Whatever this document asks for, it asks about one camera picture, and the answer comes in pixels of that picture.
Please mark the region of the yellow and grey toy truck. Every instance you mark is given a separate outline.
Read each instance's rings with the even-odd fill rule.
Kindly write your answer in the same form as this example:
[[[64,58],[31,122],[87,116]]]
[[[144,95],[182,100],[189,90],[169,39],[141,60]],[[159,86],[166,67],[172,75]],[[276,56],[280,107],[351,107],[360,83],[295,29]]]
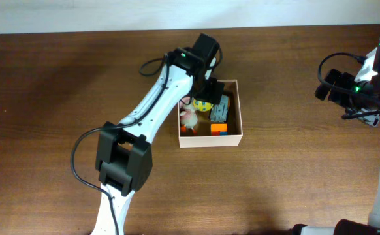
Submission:
[[[225,123],[230,107],[230,99],[226,95],[221,96],[219,104],[215,104],[210,112],[210,121],[214,123]]]

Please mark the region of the multicolour puzzle cube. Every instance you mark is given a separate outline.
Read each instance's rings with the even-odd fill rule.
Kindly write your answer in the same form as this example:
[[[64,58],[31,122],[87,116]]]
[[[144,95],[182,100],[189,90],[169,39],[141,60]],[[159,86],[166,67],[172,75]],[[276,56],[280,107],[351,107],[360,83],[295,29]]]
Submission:
[[[228,135],[228,125],[226,123],[212,123],[210,132],[212,136]]]

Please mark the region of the white duck toy pink hat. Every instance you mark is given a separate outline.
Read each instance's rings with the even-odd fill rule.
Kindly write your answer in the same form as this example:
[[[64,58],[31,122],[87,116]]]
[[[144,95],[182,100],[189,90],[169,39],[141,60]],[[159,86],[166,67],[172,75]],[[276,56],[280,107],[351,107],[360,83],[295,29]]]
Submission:
[[[198,118],[196,115],[196,108],[192,103],[192,98],[182,98],[179,102],[179,109],[180,131],[186,133],[188,130],[191,130],[195,136],[197,134],[195,126],[198,123]]]

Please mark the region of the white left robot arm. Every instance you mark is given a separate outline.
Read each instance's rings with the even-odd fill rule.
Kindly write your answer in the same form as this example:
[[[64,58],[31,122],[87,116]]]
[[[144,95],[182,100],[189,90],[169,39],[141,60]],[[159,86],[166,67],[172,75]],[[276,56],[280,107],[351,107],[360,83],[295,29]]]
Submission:
[[[185,97],[219,104],[224,84],[210,74],[220,61],[219,43],[200,34],[192,47],[160,58],[156,83],[127,117],[100,128],[95,168],[102,197],[93,234],[123,234],[131,199],[152,169],[151,143],[174,106]]]

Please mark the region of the yellow ball blue letters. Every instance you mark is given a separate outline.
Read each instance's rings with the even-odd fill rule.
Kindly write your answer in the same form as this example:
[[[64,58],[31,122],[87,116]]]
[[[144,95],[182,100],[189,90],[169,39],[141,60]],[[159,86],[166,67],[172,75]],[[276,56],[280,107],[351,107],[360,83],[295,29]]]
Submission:
[[[208,112],[214,107],[214,105],[206,101],[193,99],[193,107],[200,112]]]

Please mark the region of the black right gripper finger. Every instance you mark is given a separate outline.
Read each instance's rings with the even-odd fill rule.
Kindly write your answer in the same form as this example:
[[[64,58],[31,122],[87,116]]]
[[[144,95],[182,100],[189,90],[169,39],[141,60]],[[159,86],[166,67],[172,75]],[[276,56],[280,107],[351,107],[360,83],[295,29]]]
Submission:
[[[342,73],[336,69],[331,69],[325,75],[324,81],[329,83],[330,85],[334,85],[340,78],[342,77]]]
[[[315,90],[315,97],[321,101],[324,101],[329,92],[329,87],[325,86],[324,84],[320,84]]]

